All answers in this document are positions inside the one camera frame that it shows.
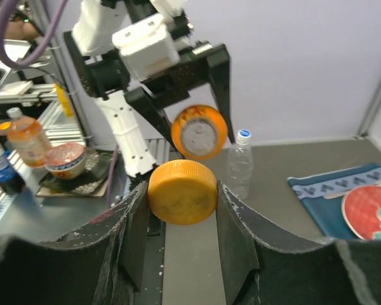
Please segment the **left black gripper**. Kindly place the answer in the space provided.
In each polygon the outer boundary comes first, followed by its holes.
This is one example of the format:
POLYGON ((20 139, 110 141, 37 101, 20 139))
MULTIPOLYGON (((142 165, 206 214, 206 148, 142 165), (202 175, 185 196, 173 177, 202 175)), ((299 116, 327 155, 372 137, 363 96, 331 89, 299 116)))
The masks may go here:
POLYGON ((171 137, 171 122, 157 102, 180 102, 193 89, 209 84, 216 106, 227 125, 230 143, 235 143, 231 121, 230 61, 226 45, 212 45, 205 41, 180 53, 178 64, 148 77, 142 86, 125 93, 127 104, 156 129, 181 159, 171 137))

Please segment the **red teal patterned plate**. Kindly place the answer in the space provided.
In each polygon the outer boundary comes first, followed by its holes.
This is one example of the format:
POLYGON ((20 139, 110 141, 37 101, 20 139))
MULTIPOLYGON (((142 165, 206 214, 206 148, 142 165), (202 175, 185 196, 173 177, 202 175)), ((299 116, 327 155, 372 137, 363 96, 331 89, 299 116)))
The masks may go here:
POLYGON ((381 187, 357 189, 342 199, 342 215, 362 240, 381 240, 381 187))

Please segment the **orange juice bottle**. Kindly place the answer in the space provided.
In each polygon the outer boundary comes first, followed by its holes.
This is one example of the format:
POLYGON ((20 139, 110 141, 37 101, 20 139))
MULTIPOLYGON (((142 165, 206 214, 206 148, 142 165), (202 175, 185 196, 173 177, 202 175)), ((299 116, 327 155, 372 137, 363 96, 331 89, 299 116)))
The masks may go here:
POLYGON ((221 113, 208 105, 192 105, 184 109, 171 125, 175 148, 187 158, 209 159, 216 156, 228 134, 221 113))

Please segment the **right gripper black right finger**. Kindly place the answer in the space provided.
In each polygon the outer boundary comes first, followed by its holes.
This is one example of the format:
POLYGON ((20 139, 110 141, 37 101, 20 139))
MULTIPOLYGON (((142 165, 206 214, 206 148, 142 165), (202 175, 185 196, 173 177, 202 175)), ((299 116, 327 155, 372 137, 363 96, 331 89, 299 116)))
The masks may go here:
POLYGON ((381 304, 381 241, 308 240, 217 191, 227 304, 381 304))

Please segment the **silver fork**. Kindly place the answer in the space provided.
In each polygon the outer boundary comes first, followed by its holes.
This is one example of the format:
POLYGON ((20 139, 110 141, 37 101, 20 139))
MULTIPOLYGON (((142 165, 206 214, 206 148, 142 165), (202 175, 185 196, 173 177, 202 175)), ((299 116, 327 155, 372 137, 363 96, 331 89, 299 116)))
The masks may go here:
POLYGON ((342 191, 342 192, 339 192, 339 193, 333 193, 333 194, 325 195, 325 196, 323 196, 323 198, 327 199, 327 200, 332 200, 332 199, 335 199, 335 198, 339 198, 339 197, 345 196, 346 194, 349 194, 349 193, 351 193, 351 192, 353 192, 353 191, 355 191, 357 189, 363 190, 364 188, 367 188, 367 187, 381 187, 381 179, 376 181, 374 184, 357 187, 357 188, 350 189, 350 190, 347 190, 347 191, 342 191))

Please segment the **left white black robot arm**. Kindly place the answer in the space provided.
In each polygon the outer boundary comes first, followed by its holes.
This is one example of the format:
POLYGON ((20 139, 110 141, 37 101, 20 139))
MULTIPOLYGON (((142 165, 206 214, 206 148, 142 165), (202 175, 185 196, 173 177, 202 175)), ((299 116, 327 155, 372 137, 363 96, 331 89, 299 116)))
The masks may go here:
POLYGON ((181 156, 198 158, 173 136, 165 109, 209 85, 225 126, 214 125, 213 149, 235 140, 231 121, 231 58, 224 44, 192 44, 184 1, 82 1, 79 18, 63 35, 85 92, 103 112, 131 178, 157 162, 136 115, 152 125, 181 156))

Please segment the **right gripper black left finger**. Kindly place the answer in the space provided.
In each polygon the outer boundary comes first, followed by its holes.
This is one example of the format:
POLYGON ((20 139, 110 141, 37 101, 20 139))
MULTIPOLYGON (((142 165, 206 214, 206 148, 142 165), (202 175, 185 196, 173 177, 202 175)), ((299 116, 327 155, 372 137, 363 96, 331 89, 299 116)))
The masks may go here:
POLYGON ((146 182, 55 241, 0 236, 0 304, 132 304, 144 268, 146 182))

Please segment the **dark cola bottle blue label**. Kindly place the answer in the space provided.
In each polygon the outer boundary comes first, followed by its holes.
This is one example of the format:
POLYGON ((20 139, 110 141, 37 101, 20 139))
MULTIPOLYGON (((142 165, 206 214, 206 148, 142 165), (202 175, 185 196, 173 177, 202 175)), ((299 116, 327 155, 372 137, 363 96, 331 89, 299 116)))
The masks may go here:
POLYGON ((19 194, 25 187, 22 176, 14 169, 0 143, 0 188, 9 195, 19 194))

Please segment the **orange drink bottle background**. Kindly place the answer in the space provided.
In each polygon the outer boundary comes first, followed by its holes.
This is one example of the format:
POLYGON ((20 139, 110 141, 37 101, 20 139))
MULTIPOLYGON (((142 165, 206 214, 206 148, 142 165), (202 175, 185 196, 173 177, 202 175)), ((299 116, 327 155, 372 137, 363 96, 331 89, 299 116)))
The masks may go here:
POLYGON ((7 139, 23 162, 32 168, 44 166, 45 154, 52 148, 41 123, 25 116, 20 108, 7 110, 11 119, 7 139))

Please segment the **orange bottle cap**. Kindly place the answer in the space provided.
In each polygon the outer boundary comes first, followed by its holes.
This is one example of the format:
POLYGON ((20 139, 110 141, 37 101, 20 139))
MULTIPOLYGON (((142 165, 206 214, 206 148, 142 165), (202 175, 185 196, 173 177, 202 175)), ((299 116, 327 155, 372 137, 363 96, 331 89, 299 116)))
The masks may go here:
POLYGON ((217 180, 207 166, 196 161, 169 161, 151 174, 147 198, 160 220, 174 225, 197 224, 216 210, 217 180))

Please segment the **red patterned bowl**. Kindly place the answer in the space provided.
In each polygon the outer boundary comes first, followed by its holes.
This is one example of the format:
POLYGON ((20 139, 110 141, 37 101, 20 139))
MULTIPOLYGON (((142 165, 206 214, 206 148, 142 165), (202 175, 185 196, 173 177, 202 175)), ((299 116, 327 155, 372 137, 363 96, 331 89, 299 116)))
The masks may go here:
POLYGON ((86 148, 69 142, 52 147, 44 156, 44 167, 56 178, 71 180, 81 175, 86 166, 86 148))

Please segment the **blue patterned placemat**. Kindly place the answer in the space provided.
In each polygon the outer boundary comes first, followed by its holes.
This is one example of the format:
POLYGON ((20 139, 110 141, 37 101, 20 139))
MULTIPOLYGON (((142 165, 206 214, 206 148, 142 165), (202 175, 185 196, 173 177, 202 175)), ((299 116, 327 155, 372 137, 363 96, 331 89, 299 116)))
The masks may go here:
POLYGON ((343 197, 356 187, 381 182, 381 166, 368 163, 308 177, 289 177, 287 182, 325 236, 356 238, 342 213, 343 197))

